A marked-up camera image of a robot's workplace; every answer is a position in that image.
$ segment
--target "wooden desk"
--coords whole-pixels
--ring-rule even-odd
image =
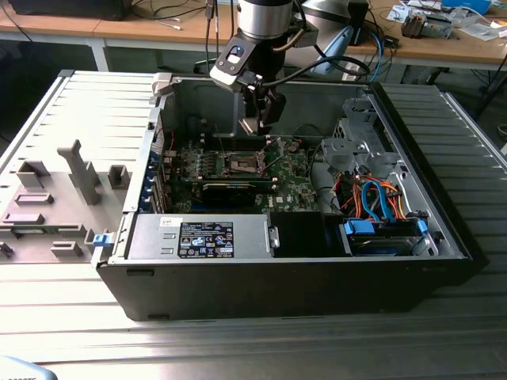
[[[174,4],[176,0],[154,0],[157,7]],[[85,44],[92,48],[99,70],[108,70],[105,55],[107,47],[149,48],[162,50],[203,51],[206,20],[204,11],[197,11],[181,16],[182,30],[175,30],[157,21],[141,19],[135,15],[128,16],[124,21],[101,21],[75,17],[50,16],[19,16],[4,0],[9,15],[37,42],[53,42],[61,44]],[[191,0],[185,7],[177,7],[162,11],[159,16],[185,12],[199,6],[203,2]],[[380,27],[386,34],[399,38],[399,48],[393,58],[394,63],[421,65],[431,67],[461,67],[483,70],[496,70],[507,53],[507,39],[481,41],[456,29],[450,40],[422,38],[408,39],[401,34],[401,24],[386,20],[389,9],[398,4],[395,0],[372,0],[373,13]],[[147,3],[137,8],[138,13],[149,17]],[[231,35],[231,12],[229,6],[219,6],[220,30],[219,43],[227,43]],[[506,10],[496,10],[487,15],[490,18],[507,17]],[[19,30],[7,19],[0,10],[0,39],[26,40]],[[215,22],[210,30],[210,51],[214,50]],[[349,47],[347,53],[364,58],[375,54],[375,46],[371,41],[357,47]]]
[[[39,33],[61,36],[89,36],[101,20],[96,18],[56,17],[56,16],[20,16],[14,12],[12,6],[3,1],[9,16],[23,28],[27,34]],[[0,8],[0,32],[19,33],[19,29]]]
[[[431,62],[447,62],[451,66],[456,66],[459,62],[468,63],[492,63],[499,65],[507,53],[507,39],[494,39],[490,41],[482,41],[467,35],[455,28],[449,40],[441,38],[421,38],[419,40],[410,39],[402,36],[401,24],[395,21],[387,20],[389,9],[394,4],[399,4],[395,0],[373,0],[372,12],[379,26],[389,36],[399,39],[399,47],[396,52],[394,62],[402,63],[403,60],[424,59],[428,61],[426,66],[442,66],[431,64]],[[507,17],[507,9],[498,9],[492,7],[487,17],[494,19],[496,17]],[[350,51],[356,54],[356,49],[362,47],[351,48]],[[362,54],[373,54],[375,49],[363,48]]]

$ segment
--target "black cable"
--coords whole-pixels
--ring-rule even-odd
[[[478,120],[484,110],[487,108],[488,104],[493,100],[493,98],[496,96],[497,92],[500,91],[500,89],[505,84],[505,80],[507,79],[507,74],[504,76],[502,80],[500,80],[500,83],[496,85],[496,87],[489,93],[491,85],[494,83],[494,81],[497,79],[498,74],[501,72],[502,67],[505,65],[505,61],[507,61],[507,53],[505,53],[504,59],[501,61],[500,66],[498,67],[497,71],[494,73],[493,78],[491,79],[490,84],[486,87],[484,93],[481,96],[481,100],[479,101],[477,110],[475,111],[475,120]]]
[[[379,38],[383,39],[385,35],[384,35],[382,28],[380,28],[380,25],[377,22],[377,19],[375,18],[375,14],[373,14],[373,12],[370,8],[368,8],[368,12],[372,15],[373,22],[371,22],[369,20],[365,20],[365,21],[369,22],[370,24],[373,24],[375,26],[375,28],[377,29],[377,36],[379,36]]]
[[[12,17],[7,13],[7,10],[6,10],[6,5],[3,3],[3,0],[0,0],[0,5],[2,5],[2,9],[3,9],[3,13],[6,14],[7,18],[14,24],[14,26],[16,26],[16,28],[21,32],[23,33],[23,36],[26,37],[26,39],[28,41],[30,41],[31,43],[33,43],[33,40],[29,37],[28,34],[25,33],[25,31],[23,29],[21,29],[21,26],[19,26],[18,24],[16,24],[16,21],[14,21],[12,19]]]
[[[389,75],[389,72],[391,71],[391,68],[393,66],[393,56],[395,56],[396,54],[396,50],[395,52],[393,53],[393,49],[391,47],[389,47],[389,52],[391,53],[391,57],[389,57],[389,59],[384,62],[382,65],[380,65],[380,67],[384,67],[385,65],[387,65],[387,68],[383,69],[382,71],[380,71],[378,74],[377,74],[377,77],[379,77],[380,75],[384,74],[385,72],[387,72],[386,74],[386,78],[387,76]]]
[[[9,140],[7,137],[4,137],[3,135],[0,135],[0,139],[7,141],[8,143],[12,142],[12,140]]]
[[[318,65],[321,65],[326,62],[332,62],[332,61],[338,61],[338,62],[344,61],[344,62],[355,63],[357,66],[359,66],[361,69],[364,70],[364,72],[362,72],[362,73],[358,73],[358,72],[353,71],[353,75],[356,75],[358,77],[363,77],[365,75],[370,74],[370,68],[368,66],[366,66],[365,63],[361,62],[359,59],[347,57],[346,55],[335,55],[332,57],[323,58],[317,62],[313,62],[310,65],[305,66],[302,69],[295,71],[294,73],[288,75],[285,78],[278,79],[277,81],[273,81],[273,82],[261,83],[261,87],[269,88],[269,87],[277,87],[279,85],[283,85],[284,83],[287,83],[288,81],[291,81],[292,79],[299,77],[301,74],[306,73],[307,71],[313,69],[314,67],[316,67]],[[352,81],[336,81],[336,83],[352,83]]]
[[[194,8],[194,9],[191,9],[191,10],[187,10],[187,11],[182,12],[182,13],[172,14],[170,16],[164,16],[164,17],[153,17],[153,18],[144,17],[143,15],[135,12],[133,8],[131,9],[131,11],[132,11],[133,14],[135,14],[139,18],[142,18],[144,20],[156,21],[156,20],[166,20],[168,18],[180,17],[180,16],[183,16],[183,15],[185,15],[187,13],[196,12],[198,10],[204,10],[205,8],[206,8],[205,6],[200,6],[199,8]]]
[[[471,70],[471,72],[483,85],[486,85],[486,86],[489,85],[488,82],[485,82],[484,79],[482,79],[481,77],[478,76],[478,74],[475,72],[475,70]]]
[[[209,49],[208,49],[208,44],[209,44],[209,28],[210,28],[211,23],[212,23],[211,19],[208,19],[206,21],[206,41],[204,42],[204,50],[206,51],[206,67],[208,68],[208,75],[209,75],[209,72],[210,72],[210,69],[209,69]]]
[[[303,127],[310,127],[311,129],[313,129],[314,131],[316,131],[317,133],[319,133],[322,137],[325,137],[324,134],[318,129],[318,127],[316,127],[314,124],[311,124],[311,123],[305,123],[305,124],[300,124],[298,125],[295,130],[292,132],[292,137],[295,137],[295,133],[303,128]]]
[[[301,4],[300,0],[294,0],[294,2],[295,2],[295,6],[299,10],[299,14],[301,15],[301,21],[303,22],[303,29],[307,30],[307,26],[308,26],[307,16],[304,14],[303,5]]]
[[[311,158],[310,167],[308,168],[308,179],[310,180],[311,187],[314,187],[313,181],[311,180],[311,170],[314,168],[315,157],[317,157],[318,150],[322,149],[322,145],[319,144],[315,147],[314,155]]]
[[[500,82],[491,91],[488,92],[486,99],[484,99],[484,101],[481,102],[481,104],[478,106],[475,115],[475,120],[478,120],[478,118],[481,117],[484,110],[487,108],[488,105],[490,105],[490,102],[494,99],[494,97],[497,96],[500,90],[505,86],[505,83],[507,83],[507,73],[505,73],[504,77],[500,80]]]
[[[168,9],[171,9],[171,8],[177,8],[179,6],[185,6],[187,4],[187,2],[189,2],[190,0],[185,0],[183,3],[181,4],[176,4],[175,6],[161,6],[160,8],[157,8],[156,10],[153,10],[153,0],[150,0],[150,4],[151,4],[151,11],[153,12],[153,17],[157,16],[158,12],[162,11],[162,10],[168,10]]]
[[[315,190],[315,192],[320,192],[321,190],[326,190],[326,189],[331,189],[333,188],[333,186],[322,186],[321,188],[318,188],[317,190]]]
[[[234,0],[231,0],[231,38],[234,37]]]
[[[218,59],[220,57],[220,53],[219,53],[219,30],[220,30],[220,23],[219,23],[219,2],[218,2],[218,0],[213,0],[213,4],[215,5],[215,15],[216,15],[216,21],[215,21],[216,58]]]
[[[333,57],[328,57],[328,56],[326,55],[326,53],[324,53],[324,51],[322,51],[322,49],[321,49],[321,48],[320,48],[317,44],[315,44],[315,45],[314,45],[314,49],[318,52],[318,54],[319,54],[319,55],[320,55],[323,59],[333,58]],[[342,73],[346,73],[346,74],[350,74],[350,75],[355,75],[355,76],[357,76],[357,77],[368,76],[368,74],[370,74],[370,72],[371,72],[371,71],[370,71],[369,66],[368,66],[368,65],[366,65],[366,64],[364,64],[363,66],[361,66],[361,68],[362,68],[363,70],[365,70],[365,69],[364,69],[365,67],[367,67],[367,68],[368,68],[368,72],[367,72],[366,74],[359,74],[359,73],[357,73],[357,71],[350,70],[350,69],[345,69],[344,67],[341,67],[340,65],[338,65],[336,62],[331,62],[331,65],[332,65],[335,69],[337,69],[337,70],[341,71]]]
[[[322,51],[322,49],[317,45],[315,44],[314,45],[314,49],[318,52],[318,54],[322,57],[322,58],[327,58],[327,55],[324,51]],[[356,71],[354,70],[349,70],[349,69],[345,69],[344,67],[341,67],[340,65],[338,65],[336,62],[332,62],[331,65],[341,71],[341,72],[345,72],[346,74],[351,74],[351,75],[354,75],[356,73]]]

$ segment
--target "power supply label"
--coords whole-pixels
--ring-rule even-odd
[[[232,222],[182,223],[177,255],[182,259],[234,257]]]

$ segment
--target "white cable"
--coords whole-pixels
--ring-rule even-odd
[[[507,136],[507,124],[500,124],[497,127],[497,131],[499,135]]]
[[[475,13],[476,15],[478,15],[480,18],[482,18],[483,21],[485,21],[488,25],[491,25],[491,20],[488,20],[487,18],[485,18],[483,15],[481,15],[479,12],[477,12],[476,10],[472,9],[472,8],[468,8],[467,6],[457,6],[455,8],[455,10],[468,10],[469,12],[472,12],[472,13]]]
[[[159,24],[162,24],[162,25],[165,25],[165,26],[169,26],[169,27],[171,27],[171,28],[173,28],[173,29],[176,29],[176,30],[183,30],[183,28],[182,28],[181,26],[179,26],[179,25],[167,24],[166,22],[164,22],[164,21],[160,21],[160,20],[156,20],[156,21],[157,21]]]

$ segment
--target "metal workbench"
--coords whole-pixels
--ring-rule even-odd
[[[105,113],[114,113],[113,108],[118,105],[129,108],[125,101],[138,101],[140,107],[131,109],[144,109],[144,104],[148,108],[150,82],[151,76],[142,74],[76,72],[71,77],[58,78],[4,154],[0,168],[6,173],[21,152],[28,152],[22,158],[27,155],[36,158],[40,154],[30,141],[42,141],[40,133],[50,133],[50,127],[41,125],[54,125],[54,118],[46,121],[44,118],[51,115],[51,108],[58,103],[78,101],[77,96],[82,99],[82,91],[101,89],[110,92],[109,106],[103,99],[95,100]],[[398,97],[409,106],[406,104],[410,102],[409,94],[397,93],[396,87],[385,89],[393,102]],[[131,100],[124,99],[126,93],[121,94],[132,91],[137,92],[137,97]],[[110,97],[113,92],[118,92],[117,99]],[[431,110],[436,107],[431,105],[432,96],[416,98],[425,101]],[[143,118],[147,114],[132,117]],[[465,115],[457,115],[456,119],[465,120]],[[131,120],[123,121],[133,124]],[[507,179],[497,171],[497,158],[491,161],[492,156],[466,148],[474,146],[464,141],[470,134],[487,146],[488,140],[480,131],[458,130],[463,128],[462,124],[449,122],[448,128],[456,128],[447,130],[450,135],[442,135],[441,128],[432,134],[418,134],[416,127],[407,126],[424,145],[425,153],[432,155],[432,165],[439,166],[442,177],[456,172],[449,166],[471,161],[457,169],[470,181],[470,190],[484,191],[474,188],[477,184],[474,178],[466,178],[468,165],[481,165],[484,173],[499,173],[502,181]],[[74,128],[78,133],[87,125],[77,123]],[[135,157],[135,141],[141,136],[135,135],[137,126],[120,128],[133,134],[132,140],[125,142],[133,144]],[[107,133],[104,128],[97,130]],[[450,137],[456,135],[454,132],[460,133],[456,139]],[[104,147],[123,141],[104,140],[106,137],[102,135]],[[438,149],[429,147],[437,139],[448,143]],[[90,155],[86,159],[96,167],[109,167],[107,161],[117,161],[118,157]],[[122,160],[129,165],[129,157]],[[456,186],[456,179],[443,182]],[[2,200],[9,190],[8,185],[0,184]],[[458,194],[475,200],[474,207],[468,208],[468,221],[498,226],[491,233],[479,230],[490,264],[463,286],[441,289],[409,313],[135,322],[125,317],[88,263],[7,264],[0,265],[0,354],[40,363],[60,379],[504,379],[507,378],[507,233],[502,226],[507,224],[507,217],[501,210],[507,211],[507,200],[502,200],[502,194],[505,193],[493,191],[492,197],[483,201],[467,191]],[[490,210],[493,215],[483,210]]]

